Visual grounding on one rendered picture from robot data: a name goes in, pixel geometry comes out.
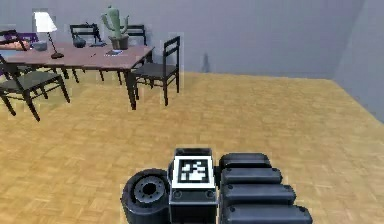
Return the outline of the brown wooden dining table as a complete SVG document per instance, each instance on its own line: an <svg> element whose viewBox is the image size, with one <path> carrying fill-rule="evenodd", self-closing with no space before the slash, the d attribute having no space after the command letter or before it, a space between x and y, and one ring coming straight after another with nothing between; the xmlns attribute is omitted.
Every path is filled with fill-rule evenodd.
<svg viewBox="0 0 384 224"><path fill-rule="evenodd" d="M58 43L56 50L62 53L64 57L52 59L51 55L54 50L52 47L48 47L46 51L37 51L36 49L18 51L14 55L7 56L5 60L15 65L121 72L125 79L131 108L136 109L136 77L132 73L132 69L142 60L152 56L153 47L131 46L115 56L107 56L111 50L110 46L76 48L70 43Z"/></svg>

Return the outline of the white shade table lamp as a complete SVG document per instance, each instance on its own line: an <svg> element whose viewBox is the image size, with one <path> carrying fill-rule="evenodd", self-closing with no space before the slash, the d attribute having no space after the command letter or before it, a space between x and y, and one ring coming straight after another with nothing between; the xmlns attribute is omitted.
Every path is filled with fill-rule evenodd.
<svg viewBox="0 0 384 224"><path fill-rule="evenodd" d="M52 59L63 58L64 55L57 51L55 44L52 40L51 33L57 30L55 23L53 22L51 16L48 12L35 12L35 26L37 33L46 33L48 39L53 47L54 53L51 55Z"/></svg>

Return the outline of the purple box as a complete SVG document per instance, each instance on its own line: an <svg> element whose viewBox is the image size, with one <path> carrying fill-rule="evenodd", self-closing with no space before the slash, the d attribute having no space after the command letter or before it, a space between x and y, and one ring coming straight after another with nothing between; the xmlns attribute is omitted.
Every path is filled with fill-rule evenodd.
<svg viewBox="0 0 384 224"><path fill-rule="evenodd" d="M28 43L35 43L39 41L36 33L19 32L18 37L21 41Z"/></svg>

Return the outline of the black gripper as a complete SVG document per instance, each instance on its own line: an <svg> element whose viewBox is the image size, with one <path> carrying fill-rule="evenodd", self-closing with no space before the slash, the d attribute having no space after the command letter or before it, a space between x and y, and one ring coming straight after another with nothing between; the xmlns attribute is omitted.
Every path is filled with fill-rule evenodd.
<svg viewBox="0 0 384 224"><path fill-rule="evenodd" d="M133 175L120 198L128 224L170 224L167 172L146 169Z"/></svg>

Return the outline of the green cactus in pot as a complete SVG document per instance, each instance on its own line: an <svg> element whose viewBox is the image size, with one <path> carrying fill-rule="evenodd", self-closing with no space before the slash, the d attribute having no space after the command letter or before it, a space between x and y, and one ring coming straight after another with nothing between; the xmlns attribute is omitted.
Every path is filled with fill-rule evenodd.
<svg viewBox="0 0 384 224"><path fill-rule="evenodd" d="M101 15L104 26L111 32L109 39L112 43L112 47L115 50L127 50L128 49L128 16L124 18L124 21L120 20L120 11L109 5L107 12Z"/></svg>

